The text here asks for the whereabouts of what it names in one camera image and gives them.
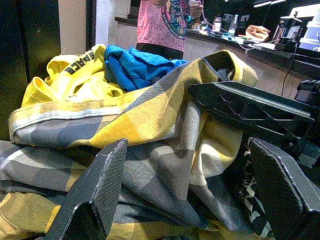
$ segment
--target black plastic piece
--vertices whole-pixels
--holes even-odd
[[[294,99],[320,107],[320,80],[305,80],[299,83]]]
[[[105,240],[121,190],[128,142],[102,149],[74,183],[44,240]]]
[[[260,200],[277,240],[318,240],[320,190],[275,145],[249,142]]]
[[[188,92],[216,120],[298,157],[319,109],[234,81],[191,85]]]

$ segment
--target water bottle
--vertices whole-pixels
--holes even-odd
[[[229,31],[228,31],[232,36],[235,35],[237,26],[238,26],[238,15],[236,14],[230,24]]]

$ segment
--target bottle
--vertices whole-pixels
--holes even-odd
[[[213,21],[213,26],[212,26],[212,31],[214,32],[220,32],[220,28],[221,28],[221,21],[222,21],[222,18],[219,17],[219,16],[216,16],[214,21]]]
[[[205,21],[201,21],[201,30],[206,30],[208,27],[208,24]]]
[[[229,31],[228,31],[232,36],[235,35],[237,26],[238,26],[238,15],[236,14],[230,24]]]

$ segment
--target wall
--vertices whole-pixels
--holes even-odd
[[[86,0],[58,0],[61,53],[86,51]]]
[[[127,18],[130,12],[130,0],[110,0],[109,3],[109,33],[108,33],[108,44],[117,43],[117,31],[118,22],[115,21],[115,17]]]
[[[96,0],[95,44],[108,45],[110,21],[109,8],[110,0]]]

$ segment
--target blue cloth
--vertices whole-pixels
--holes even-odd
[[[109,45],[106,48],[104,61],[107,80],[118,84],[127,92],[150,86],[155,80],[187,63],[185,60],[177,59],[170,61],[133,47],[125,50],[116,45]]]

